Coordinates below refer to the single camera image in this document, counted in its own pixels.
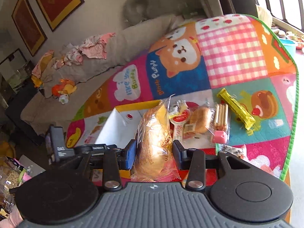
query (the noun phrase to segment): open cardboard box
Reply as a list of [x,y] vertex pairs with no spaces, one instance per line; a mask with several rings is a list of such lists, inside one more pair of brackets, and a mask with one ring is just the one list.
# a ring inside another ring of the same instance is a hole
[[159,104],[160,100],[116,106],[108,117],[95,144],[116,145],[125,148],[135,138],[144,113]]

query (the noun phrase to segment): white floor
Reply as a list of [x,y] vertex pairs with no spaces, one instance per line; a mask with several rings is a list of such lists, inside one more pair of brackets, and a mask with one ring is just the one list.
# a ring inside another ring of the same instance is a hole
[[[299,89],[301,91],[304,90],[304,53],[297,50],[294,60],[299,71]],[[290,224],[295,228],[304,227],[304,92],[299,93],[298,104],[297,127],[289,165],[290,184],[294,195]]]

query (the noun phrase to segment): wall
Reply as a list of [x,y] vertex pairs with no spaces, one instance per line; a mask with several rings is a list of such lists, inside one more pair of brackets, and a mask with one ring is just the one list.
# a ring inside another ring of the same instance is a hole
[[[43,44],[37,54],[32,58],[25,44],[23,43],[18,30],[11,18],[11,14],[17,0],[4,0],[0,11],[0,26],[7,28],[13,41],[27,59],[32,59],[36,64],[40,57],[48,50],[59,51],[68,42],[80,42],[82,39],[94,34],[116,32],[126,27],[122,18],[122,6],[126,0],[84,0],[76,11],[74,11],[54,32],[49,28],[42,12],[35,0],[29,3],[42,27],[47,41]],[[179,7],[185,6],[201,7],[198,0],[161,0],[163,10],[167,13],[177,12]]]

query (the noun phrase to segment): yellow snack bar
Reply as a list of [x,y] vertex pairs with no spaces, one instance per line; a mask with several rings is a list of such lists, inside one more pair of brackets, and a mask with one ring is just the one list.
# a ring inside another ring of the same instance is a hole
[[230,109],[245,124],[245,129],[249,130],[252,127],[252,125],[255,123],[255,119],[253,118],[253,116],[250,115],[248,111],[246,111],[245,108],[241,106],[238,101],[231,97],[231,95],[227,92],[225,88],[223,88],[217,94],[217,96],[226,101]]

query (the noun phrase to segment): metal screw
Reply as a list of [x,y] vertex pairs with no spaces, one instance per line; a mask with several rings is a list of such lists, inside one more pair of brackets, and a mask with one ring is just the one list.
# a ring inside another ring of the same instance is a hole
[[188,186],[191,188],[201,188],[204,184],[201,181],[190,181]]
[[106,186],[107,188],[118,188],[119,187],[119,182],[117,181],[107,181],[104,186]]

